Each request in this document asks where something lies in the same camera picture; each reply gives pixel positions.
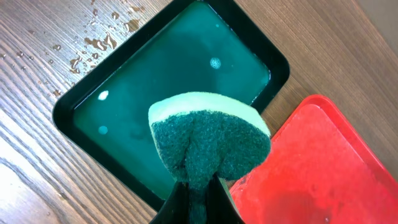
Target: red plastic surface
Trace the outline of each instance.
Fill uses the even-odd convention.
[[[398,223],[398,184],[338,108],[306,98],[231,188],[247,224]]]

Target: green water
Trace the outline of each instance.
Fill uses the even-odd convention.
[[[157,155],[147,112],[156,101],[208,91],[250,104],[268,68],[204,2],[194,2],[76,110],[74,123],[160,198],[174,180]]]

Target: green sponge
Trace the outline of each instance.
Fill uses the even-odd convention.
[[[213,175],[237,180],[264,162],[270,132],[258,112],[215,93],[191,92],[149,108],[157,152],[190,189],[190,223],[206,222],[205,192]]]

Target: wet sponge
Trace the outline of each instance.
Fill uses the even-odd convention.
[[[213,175],[237,180],[267,157],[270,132],[258,112],[214,93],[192,92],[149,109],[157,152],[190,189],[190,223],[205,223],[205,191]]]

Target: wooden table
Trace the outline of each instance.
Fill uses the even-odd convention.
[[[155,215],[66,140],[51,111],[113,51],[109,38],[121,45],[168,2],[0,0],[0,223],[147,223]],[[290,62],[289,81],[263,113],[272,133],[306,96],[326,95],[398,178],[398,58],[358,4],[238,2]]]

